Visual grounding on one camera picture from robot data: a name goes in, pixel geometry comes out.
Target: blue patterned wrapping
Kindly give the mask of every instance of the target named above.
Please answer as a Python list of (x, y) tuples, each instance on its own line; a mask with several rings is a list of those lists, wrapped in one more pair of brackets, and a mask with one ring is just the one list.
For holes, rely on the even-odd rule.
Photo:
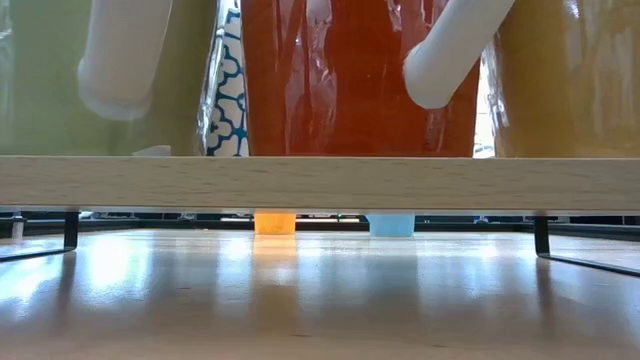
[(247, 103), (238, 0), (219, 0), (209, 75), (198, 116), (207, 156), (249, 156)]

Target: black metal leg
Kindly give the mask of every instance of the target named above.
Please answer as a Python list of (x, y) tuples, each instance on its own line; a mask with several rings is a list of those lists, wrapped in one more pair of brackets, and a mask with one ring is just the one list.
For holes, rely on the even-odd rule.
[(640, 270), (624, 266), (608, 265), (595, 261), (551, 255), (551, 248), (549, 246), (549, 219), (547, 217), (535, 217), (533, 219), (533, 229), (536, 242), (536, 254), (543, 259), (561, 261), (568, 264), (586, 266), (594, 269), (615, 272), (618, 274), (640, 277)]
[(73, 251), (78, 247), (78, 223), (79, 212), (68, 212), (64, 218), (64, 245), (62, 249), (45, 250), (34, 253), (18, 254), (6, 257), (0, 257), (0, 262), (16, 261), (31, 259), (40, 256), (63, 254)]

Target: light blue cup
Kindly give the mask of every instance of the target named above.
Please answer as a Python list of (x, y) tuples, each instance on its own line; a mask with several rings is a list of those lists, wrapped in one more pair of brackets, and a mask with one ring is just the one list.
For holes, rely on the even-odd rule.
[(367, 215), (369, 232), (376, 237), (411, 237), (416, 226), (414, 214)]

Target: wooden shelf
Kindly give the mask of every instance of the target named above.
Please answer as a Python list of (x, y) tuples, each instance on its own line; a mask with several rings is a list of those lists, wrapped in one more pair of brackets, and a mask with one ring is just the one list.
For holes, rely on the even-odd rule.
[(640, 160), (7, 156), (0, 206), (639, 214)]

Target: white tube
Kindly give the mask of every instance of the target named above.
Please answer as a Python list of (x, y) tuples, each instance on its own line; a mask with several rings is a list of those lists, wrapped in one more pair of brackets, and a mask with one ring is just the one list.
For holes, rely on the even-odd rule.
[(405, 84), (425, 109), (446, 106), (515, 0), (451, 0), (427, 38), (409, 52)]
[(113, 120), (143, 117), (160, 61), (173, 0), (92, 0), (78, 66), (80, 97)]

